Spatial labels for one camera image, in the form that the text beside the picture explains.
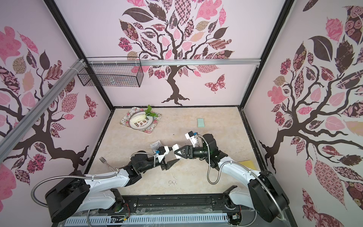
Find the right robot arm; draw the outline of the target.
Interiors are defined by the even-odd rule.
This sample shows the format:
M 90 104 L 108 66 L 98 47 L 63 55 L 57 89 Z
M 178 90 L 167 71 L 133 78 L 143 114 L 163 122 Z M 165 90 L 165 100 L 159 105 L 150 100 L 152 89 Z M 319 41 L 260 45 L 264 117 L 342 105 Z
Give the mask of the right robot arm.
M 221 151 L 212 134 L 203 136 L 189 132 L 185 135 L 191 145 L 175 144 L 172 150 L 178 159 L 204 159 L 208 164 L 207 181 L 211 185 L 219 183 L 226 174 L 243 184 L 248 190 L 233 188 L 227 198 L 233 205 L 251 208 L 266 222 L 284 220 L 284 209 L 289 205 L 281 185 L 270 171 L 253 170 Z

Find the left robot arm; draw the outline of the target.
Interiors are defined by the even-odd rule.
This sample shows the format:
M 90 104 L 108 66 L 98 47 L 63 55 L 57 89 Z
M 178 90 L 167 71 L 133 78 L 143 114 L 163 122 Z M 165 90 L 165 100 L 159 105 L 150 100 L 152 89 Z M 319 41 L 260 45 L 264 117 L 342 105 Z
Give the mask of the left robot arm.
M 143 173 L 155 167 L 170 169 L 178 159 L 166 162 L 164 158 L 178 148 L 178 145 L 161 146 L 151 155 L 139 151 L 131 157 L 128 165 L 111 173 L 84 175 L 75 171 L 66 176 L 45 195 L 51 221 L 62 222 L 77 212 L 88 210 L 124 212 L 128 206 L 118 188 L 135 184 Z

